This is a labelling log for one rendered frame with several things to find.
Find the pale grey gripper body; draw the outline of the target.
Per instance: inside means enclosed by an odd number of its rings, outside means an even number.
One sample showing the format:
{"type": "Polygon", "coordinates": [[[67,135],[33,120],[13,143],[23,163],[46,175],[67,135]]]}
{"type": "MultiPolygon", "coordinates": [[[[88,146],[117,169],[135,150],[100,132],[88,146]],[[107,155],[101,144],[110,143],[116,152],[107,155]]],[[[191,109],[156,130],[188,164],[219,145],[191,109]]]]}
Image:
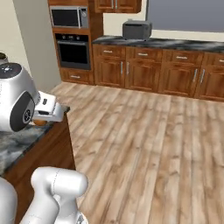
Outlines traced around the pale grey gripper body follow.
{"type": "Polygon", "coordinates": [[[59,103],[40,103],[35,107],[33,119],[48,122],[61,122],[63,116],[64,110],[59,103]]]}

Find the brown wooden island cupboard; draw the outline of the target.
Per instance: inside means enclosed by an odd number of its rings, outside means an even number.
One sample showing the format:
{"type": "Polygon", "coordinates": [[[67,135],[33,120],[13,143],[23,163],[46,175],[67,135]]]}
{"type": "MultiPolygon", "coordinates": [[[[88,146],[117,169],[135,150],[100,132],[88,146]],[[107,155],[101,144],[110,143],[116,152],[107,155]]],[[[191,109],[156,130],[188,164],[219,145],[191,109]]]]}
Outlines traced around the brown wooden island cupboard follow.
{"type": "Polygon", "coordinates": [[[62,122],[28,125],[19,132],[0,132],[0,177],[17,191],[16,224],[32,202],[31,176],[40,166],[75,168],[67,115],[62,122]]]}

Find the black built-in oven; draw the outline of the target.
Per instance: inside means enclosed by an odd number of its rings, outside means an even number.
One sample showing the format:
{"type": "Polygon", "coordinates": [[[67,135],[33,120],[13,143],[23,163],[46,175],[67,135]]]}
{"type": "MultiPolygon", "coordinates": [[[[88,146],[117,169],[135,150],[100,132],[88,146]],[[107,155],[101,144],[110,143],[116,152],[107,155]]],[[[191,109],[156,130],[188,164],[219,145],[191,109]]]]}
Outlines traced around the black built-in oven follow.
{"type": "Polygon", "coordinates": [[[88,35],[56,33],[55,38],[62,67],[91,69],[88,35]]]}

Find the grey dark-topped container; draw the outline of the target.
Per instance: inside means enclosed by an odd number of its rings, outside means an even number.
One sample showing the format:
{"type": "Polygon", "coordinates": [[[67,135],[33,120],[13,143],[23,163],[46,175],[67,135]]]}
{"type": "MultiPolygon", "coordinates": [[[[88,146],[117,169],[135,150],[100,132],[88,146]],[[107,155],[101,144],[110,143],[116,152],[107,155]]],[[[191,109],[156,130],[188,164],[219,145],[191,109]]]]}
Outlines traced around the grey dark-topped container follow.
{"type": "Polygon", "coordinates": [[[6,56],[5,53],[0,52],[0,65],[4,64],[4,63],[8,63],[8,57],[6,56]]]}

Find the tall brown wooden cabinet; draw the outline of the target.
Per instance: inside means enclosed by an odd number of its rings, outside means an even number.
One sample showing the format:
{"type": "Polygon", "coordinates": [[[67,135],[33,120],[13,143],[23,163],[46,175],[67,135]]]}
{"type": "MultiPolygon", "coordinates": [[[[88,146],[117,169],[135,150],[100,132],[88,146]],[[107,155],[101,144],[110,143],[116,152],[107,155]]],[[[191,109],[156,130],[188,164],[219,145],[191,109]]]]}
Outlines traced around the tall brown wooden cabinet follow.
{"type": "Polygon", "coordinates": [[[86,6],[88,17],[88,28],[69,28],[69,27],[53,27],[52,34],[54,38],[55,50],[59,65],[60,77],[63,81],[76,82],[81,84],[95,84],[94,77],[94,56],[92,41],[99,38],[103,34],[103,15],[95,11],[95,0],[47,0],[49,12],[51,6],[86,6]],[[74,69],[62,67],[60,65],[60,57],[58,52],[56,33],[88,35],[89,53],[90,53],[90,70],[74,69]]]}

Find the silver microwave oven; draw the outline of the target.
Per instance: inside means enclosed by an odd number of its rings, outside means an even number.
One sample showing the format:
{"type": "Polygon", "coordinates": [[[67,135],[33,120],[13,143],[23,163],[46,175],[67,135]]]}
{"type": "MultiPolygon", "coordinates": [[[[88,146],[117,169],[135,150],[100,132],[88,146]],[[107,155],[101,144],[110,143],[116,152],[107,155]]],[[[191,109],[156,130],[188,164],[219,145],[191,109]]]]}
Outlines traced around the silver microwave oven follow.
{"type": "Polygon", "coordinates": [[[88,28],[88,8],[86,6],[51,6],[53,27],[88,28]]]}

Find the brown wooden base cupboards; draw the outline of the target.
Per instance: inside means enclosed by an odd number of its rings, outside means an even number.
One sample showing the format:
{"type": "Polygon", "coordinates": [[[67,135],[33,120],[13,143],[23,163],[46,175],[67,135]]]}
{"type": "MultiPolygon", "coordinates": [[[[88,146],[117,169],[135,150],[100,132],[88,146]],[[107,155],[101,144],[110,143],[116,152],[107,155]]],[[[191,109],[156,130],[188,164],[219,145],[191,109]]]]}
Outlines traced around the brown wooden base cupboards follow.
{"type": "Polygon", "coordinates": [[[101,86],[224,102],[224,53],[93,45],[101,86]]]}

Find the grey toaster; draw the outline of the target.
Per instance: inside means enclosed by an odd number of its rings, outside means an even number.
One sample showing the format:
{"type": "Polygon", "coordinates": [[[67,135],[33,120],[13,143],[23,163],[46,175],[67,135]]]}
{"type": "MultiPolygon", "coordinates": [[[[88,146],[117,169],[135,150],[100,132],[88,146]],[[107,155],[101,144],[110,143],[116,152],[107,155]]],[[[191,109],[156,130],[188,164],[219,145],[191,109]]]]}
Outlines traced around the grey toaster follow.
{"type": "Polygon", "coordinates": [[[122,24],[124,39],[148,40],[151,36],[152,23],[143,20],[128,20],[122,24]]]}

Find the grey window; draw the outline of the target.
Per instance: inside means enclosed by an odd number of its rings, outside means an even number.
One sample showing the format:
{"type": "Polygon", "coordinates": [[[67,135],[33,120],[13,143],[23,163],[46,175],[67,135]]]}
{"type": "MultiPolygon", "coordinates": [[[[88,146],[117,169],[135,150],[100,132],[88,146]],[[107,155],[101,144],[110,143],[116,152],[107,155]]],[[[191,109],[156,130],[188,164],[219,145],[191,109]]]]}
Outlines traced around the grey window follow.
{"type": "Polygon", "coordinates": [[[155,30],[224,32],[224,0],[149,0],[155,30]]]}

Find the brown wooden wall cupboard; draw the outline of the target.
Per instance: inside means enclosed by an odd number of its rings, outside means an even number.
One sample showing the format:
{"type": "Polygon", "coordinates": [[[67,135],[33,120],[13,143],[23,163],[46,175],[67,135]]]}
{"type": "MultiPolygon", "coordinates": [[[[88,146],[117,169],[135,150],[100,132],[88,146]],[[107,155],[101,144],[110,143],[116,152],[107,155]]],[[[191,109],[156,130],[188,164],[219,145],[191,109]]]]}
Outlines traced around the brown wooden wall cupboard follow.
{"type": "Polygon", "coordinates": [[[100,13],[138,13],[142,0],[94,0],[94,8],[100,13]]]}

